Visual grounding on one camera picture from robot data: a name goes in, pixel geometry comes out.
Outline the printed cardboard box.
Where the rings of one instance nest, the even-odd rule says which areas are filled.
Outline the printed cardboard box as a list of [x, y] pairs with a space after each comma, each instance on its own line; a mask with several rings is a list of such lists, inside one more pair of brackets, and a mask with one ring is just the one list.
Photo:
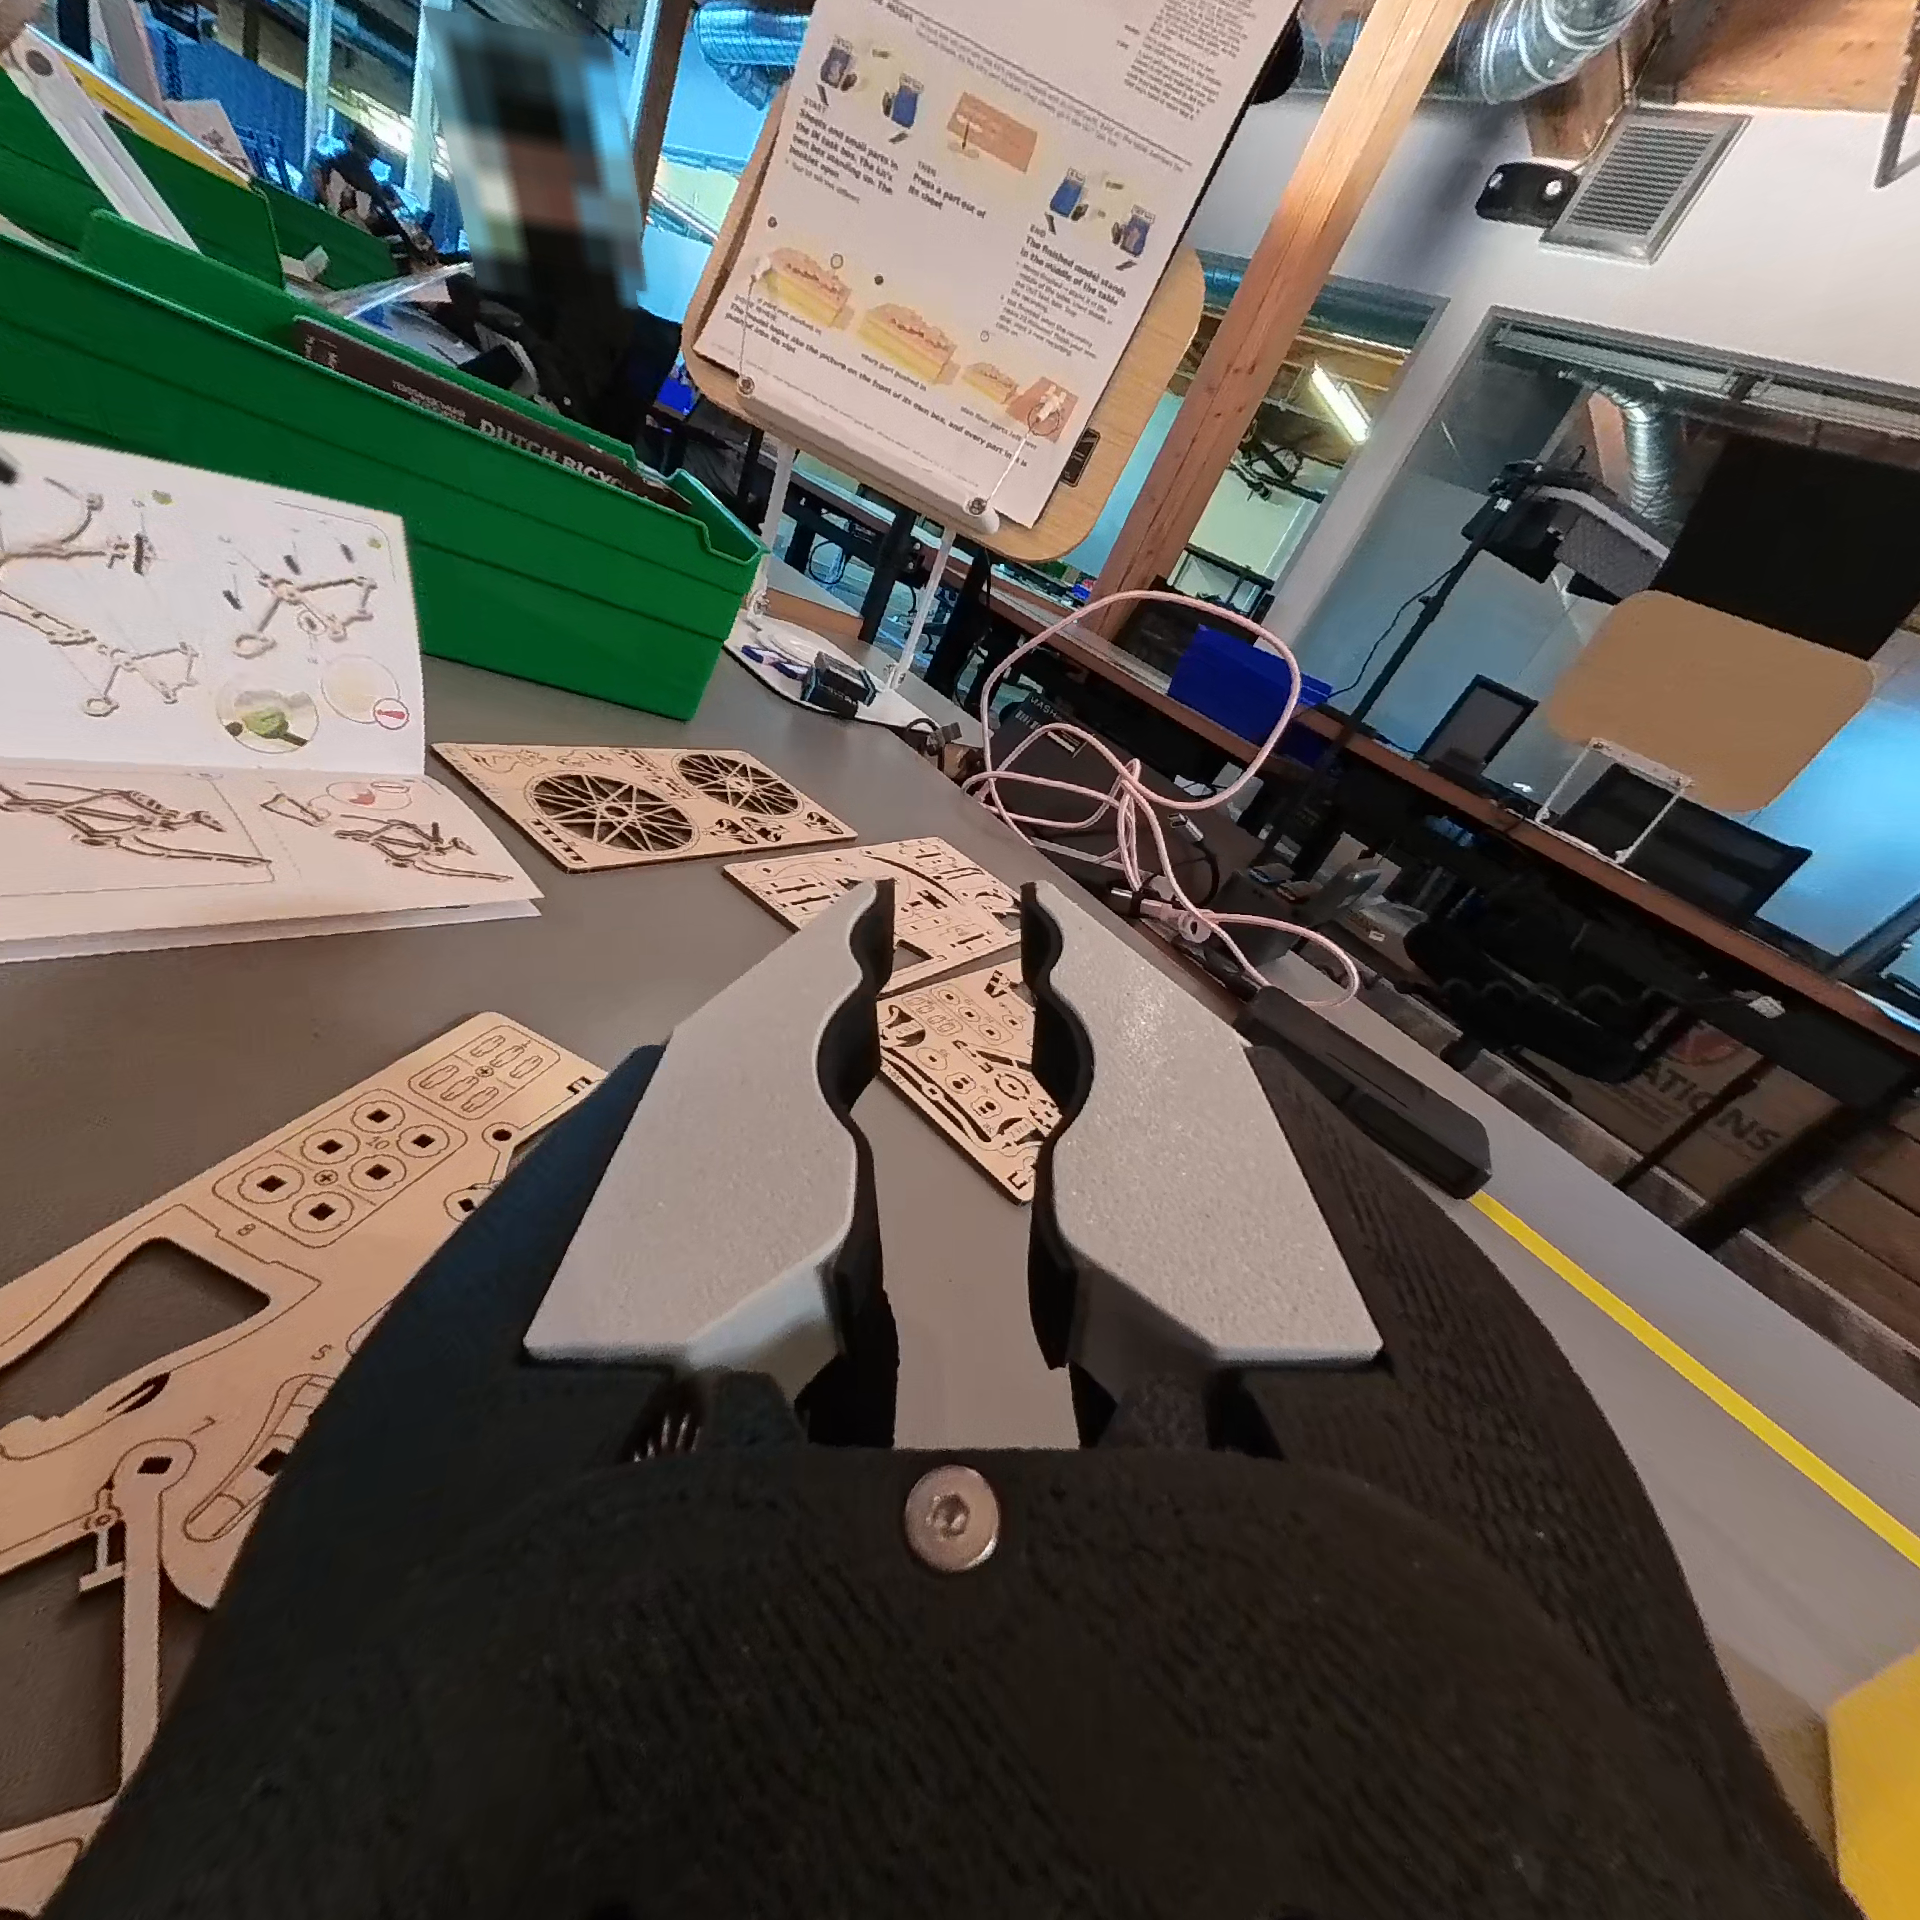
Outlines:
[[1839, 1111], [1833, 1097], [1709, 1026], [1624, 1083], [1573, 1077], [1568, 1087], [1573, 1106], [1640, 1160], [1706, 1116], [1661, 1156], [1661, 1169], [1703, 1201], [1726, 1195]]

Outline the printed instruction sheet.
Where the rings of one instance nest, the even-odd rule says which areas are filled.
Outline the printed instruction sheet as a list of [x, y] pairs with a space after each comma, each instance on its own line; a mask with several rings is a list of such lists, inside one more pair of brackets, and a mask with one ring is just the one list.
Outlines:
[[814, 5], [701, 353], [823, 458], [1034, 527], [1297, 12]]

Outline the black office chair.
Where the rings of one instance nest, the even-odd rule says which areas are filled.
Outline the black office chair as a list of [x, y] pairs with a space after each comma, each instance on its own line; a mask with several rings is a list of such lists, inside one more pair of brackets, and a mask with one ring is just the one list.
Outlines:
[[1617, 763], [1552, 823], [1577, 843], [1618, 858], [1630, 873], [1731, 925], [1754, 922], [1813, 858], [1810, 849], [1680, 801]]

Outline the laser-cut wooden parts sheet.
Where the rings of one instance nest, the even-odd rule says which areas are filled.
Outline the laser-cut wooden parts sheet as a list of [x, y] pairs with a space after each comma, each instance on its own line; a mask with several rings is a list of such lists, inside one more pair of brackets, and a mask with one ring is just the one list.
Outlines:
[[889, 881], [897, 887], [891, 993], [978, 970], [1019, 947], [1018, 895], [937, 835], [735, 861], [726, 875], [789, 929], [807, 925], [862, 883]]
[[885, 994], [878, 1031], [887, 1083], [1001, 1195], [1030, 1205], [1063, 1116], [1034, 1069], [1037, 1005], [1019, 963]]

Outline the dark computer monitor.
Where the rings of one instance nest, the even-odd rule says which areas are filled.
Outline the dark computer monitor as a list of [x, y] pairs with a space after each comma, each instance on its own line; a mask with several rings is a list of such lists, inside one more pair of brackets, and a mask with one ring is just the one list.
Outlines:
[[1418, 751], [1418, 761], [1454, 780], [1482, 778], [1537, 714], [1538, 701], [1478, 674]]

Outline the blue plastic bin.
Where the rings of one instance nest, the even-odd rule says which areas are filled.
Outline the blue plastic bin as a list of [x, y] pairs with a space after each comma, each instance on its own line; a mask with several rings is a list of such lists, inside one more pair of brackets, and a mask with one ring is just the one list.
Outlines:
[[1301, 674], [1240, 631], [1209, 624], [1195, 629], [1169, 680], [1176, 705], [1249, 745], [1264, 744], [1285, 712], [1325, 707], [1330, 695], [1330, 684]]

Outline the grey wall vent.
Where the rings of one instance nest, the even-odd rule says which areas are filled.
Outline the grey wall vent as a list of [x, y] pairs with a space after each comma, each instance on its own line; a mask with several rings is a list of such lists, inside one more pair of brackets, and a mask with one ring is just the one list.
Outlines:
[[1544, 248], [1653, 263], [1746, 125], [1746, 112], [1627, 107], [1581, 171]]

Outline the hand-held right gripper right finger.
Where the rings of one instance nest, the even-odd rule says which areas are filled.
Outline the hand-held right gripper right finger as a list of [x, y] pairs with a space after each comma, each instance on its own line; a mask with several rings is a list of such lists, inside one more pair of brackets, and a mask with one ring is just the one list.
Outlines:
[[1059, 1111], [1031, 1202], [1030, 1311], [1082, 1448], [1134, 1395], [1384, 1353], [1249, 1044], [1051, 883], [1023, 889], [1031, 1073]]

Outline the black power bank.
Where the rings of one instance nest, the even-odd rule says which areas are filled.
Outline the black power bank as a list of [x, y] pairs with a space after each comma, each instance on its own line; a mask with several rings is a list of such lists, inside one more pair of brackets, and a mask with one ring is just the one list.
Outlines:
[[1488, 1186], [1483, 1125], [1310, 1004], [1262, 989], [1234, 1019], [1254, 1044], [1285, 1057], [1347, 1121], [1451, 1199]]

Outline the yellow tape line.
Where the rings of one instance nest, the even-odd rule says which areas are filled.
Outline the yellow tape line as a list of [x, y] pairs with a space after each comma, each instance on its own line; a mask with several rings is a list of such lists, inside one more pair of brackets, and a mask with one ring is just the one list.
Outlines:
[[1703, 1361], [1691, 1356], [1670, 1332], [1646, 1319], [1634, 1306], [1617, 1297], [1595, 1276], [1537, 1233], [1521, 1213], [1487, 1191], [1470, 1201], [1523, 1253], [1534, 1258], [1561, 1282], [1566, 1282], [1593, 1311], [1607, 1316], [1618, 1331], [1632, 1337], [1650, 1359], [1687, 1380], [1695, 1393], [1715, 1404], [1717, 1411], [1759, 1441], [1787, 1469], [1831, 1500], [1843, 1514], [1869, 1533], [1897, 1552], [1911, 1568], [1918, 1568], [1918, 1533], [1897, 1520], [1880, 1500], [1840, 1474], [1824, 1457], [1782, 1426], [1757, 1401], [1720, 1378]]

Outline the wooden support post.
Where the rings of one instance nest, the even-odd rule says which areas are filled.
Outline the wooden support post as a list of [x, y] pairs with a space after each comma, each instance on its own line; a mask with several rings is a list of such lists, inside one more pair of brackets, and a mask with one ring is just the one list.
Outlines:
[[1371, 8], [1095, 583], [1097, 637], [1113, 637], [1184, 553], [1467, 12]]

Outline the white assembly booklet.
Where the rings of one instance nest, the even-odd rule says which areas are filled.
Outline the white assembly booklet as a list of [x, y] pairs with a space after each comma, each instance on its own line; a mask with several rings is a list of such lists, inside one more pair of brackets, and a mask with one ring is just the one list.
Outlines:
[[8, 964], [537, 914], [429, 775], [398, 517], [19, 433], [3, 452]]

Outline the white clipboard stand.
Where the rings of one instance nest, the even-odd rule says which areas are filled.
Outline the white clipboard stand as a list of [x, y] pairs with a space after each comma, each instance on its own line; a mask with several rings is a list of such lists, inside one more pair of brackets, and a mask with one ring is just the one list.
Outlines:
[[918, 736], [982, 744], [977, 715], [927, 681], [962, 583], [958, 557], [905, 509], [859, 495], [749, 434], [733, 498], [762, 540], [762, 562], [728, 652], [769, 691], [805, 705], [831, 659], [859, 672], [872, 698], [856, 721]]

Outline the large wooden parts sheet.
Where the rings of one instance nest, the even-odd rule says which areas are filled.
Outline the large wooden parts sheet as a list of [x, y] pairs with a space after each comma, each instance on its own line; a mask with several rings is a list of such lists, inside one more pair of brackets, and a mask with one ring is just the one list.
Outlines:
[[39, 1914], [145, 1760], [170, 1597], [208, 1612], [349, 1361], [517, 1155], [605, 1074], [478, 1015], [5, 1284], [5, 1370], [67, 1332], [129, 1260], [173, 1248], [251, 1299], [237, 1327], [5, 1423], [5, 1575], [87, 1551], [120, 1602], [113, 1776], [5, 1828], [5, 1909]]

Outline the yellow plastic bin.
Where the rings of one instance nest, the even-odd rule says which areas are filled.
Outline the yellow plastic bin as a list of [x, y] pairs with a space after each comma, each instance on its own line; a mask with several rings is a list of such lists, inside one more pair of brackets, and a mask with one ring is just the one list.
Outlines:
[[1918, 1916], [1918, 1651], [1830, 1715], [1840, 1882], [1869, 1919]]

